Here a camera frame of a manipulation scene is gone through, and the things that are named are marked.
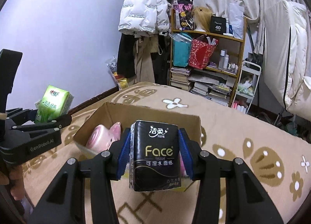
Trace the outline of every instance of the cardboard box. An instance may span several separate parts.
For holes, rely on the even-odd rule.
[[[114,123],[121,122],[122,131],[137,120],[163,122],[177,125],[179,128],[185,128],[189,138],[193,141],[201,143],[201,120],[199,116],[180,114],[165,110],[153,109],[145,106],[134,106],[128,104],[104,103],[99,107],[93,115],[82,125],[78,132],[74,135],[73,140],[77,147],[84,153],[87,158],[93,158],[97,155],[94,151],[85,147],[94,128],[99,124],[110,128]],[[126,169],[125,177],[128,177],[128,169]],[[179,191],[184,191],[192,181],[190,179],[182,179],[182,187]]]

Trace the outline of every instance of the teal bag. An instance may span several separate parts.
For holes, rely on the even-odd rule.
[[[173,40],[173,65],[178,67],[186,67],[190,56],[191,43],[177,42]]]

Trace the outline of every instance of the beige blanket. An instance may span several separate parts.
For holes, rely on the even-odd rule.
[[[284,223],[297,212],[309,193],[311,146],[307,142],[189,92],[139,83],[74,114],[72,124],[62,132],[61,146],[23,165],[26,191],[34,205],[68,158],[85,158],[72,142],[73,135],[105,101],[199,115],[203,149],[227,160],[243,158],[269,193]],[[192,221],[197,183],[183,193],[139,193],[130,190],[128,179],[123,178],[112,182],[112,189],[120,223],[189,224]],[[86,183],[85,209],[86,222],[92,223],[89,181]],[[225,211],[225,183],[222,180],[219,223],[225,222]]]

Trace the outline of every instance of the red gift bag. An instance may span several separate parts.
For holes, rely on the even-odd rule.
[[[215,45],[210,45],[208,44],[208,42],[204,42],[203,41],[204,36],[207,35],[205,34],[198,37],[197,39],[192,40],[189,57],[189,65],[200,70],[206,67],[210,59],[210,56],[213,54],[218,44],[218,40],[216,40]]]

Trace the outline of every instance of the green tissue pack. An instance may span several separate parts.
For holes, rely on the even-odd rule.
[[[72,101],[73,96],[69,91],[49,85],[43,98],[36,103],[38,112],[35,123],[48,122],[67,114]]]

